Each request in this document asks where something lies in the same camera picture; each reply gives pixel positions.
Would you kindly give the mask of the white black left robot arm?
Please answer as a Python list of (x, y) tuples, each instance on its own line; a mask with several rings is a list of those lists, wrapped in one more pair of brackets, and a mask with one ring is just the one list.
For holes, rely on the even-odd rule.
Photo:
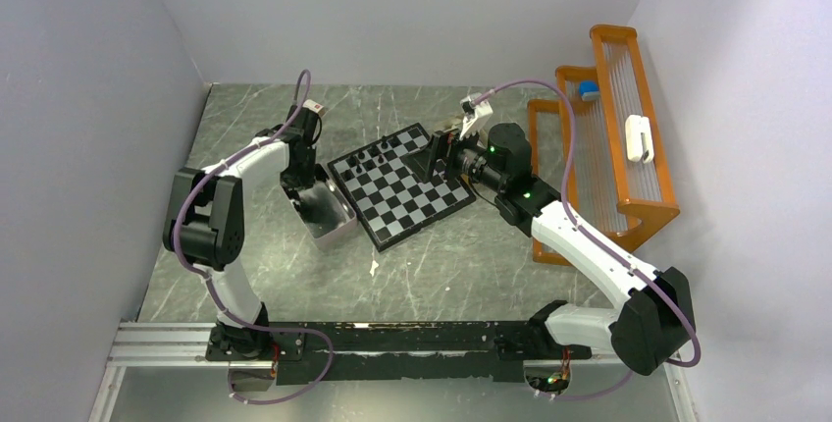
[(276, 347), (266, 306), (239, 258), (245, 201), (272, 174), (291, 200), (313, 186), (322, 110), (314, 101), (292, 105), (285, 123), (260, 131), (228, 159), (174, 176), (163, 245), (206, 286), (217, 310), (212, 342), (224, 355), (256, 359)]

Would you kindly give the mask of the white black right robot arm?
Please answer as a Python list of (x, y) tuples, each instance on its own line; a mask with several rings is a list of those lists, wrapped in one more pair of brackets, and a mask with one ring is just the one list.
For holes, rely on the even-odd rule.
[(503, 123), (490, 129), (485, 145), (460, 131), (435, 132), (402, 162), (421, 181), (440, 174), (489, 189), (508, 225), (560, 254), (608, 299), (608, 309), (555, 303), (539, 312), (529, 333), (537, 355), (552, 357), (574, 345), (610, 350), (643, 376), (662, 364), (698, 364), (687, 277), (675, 268), (656, 269), (597, 231), (534, 173), (532, 153), (523, 129)]

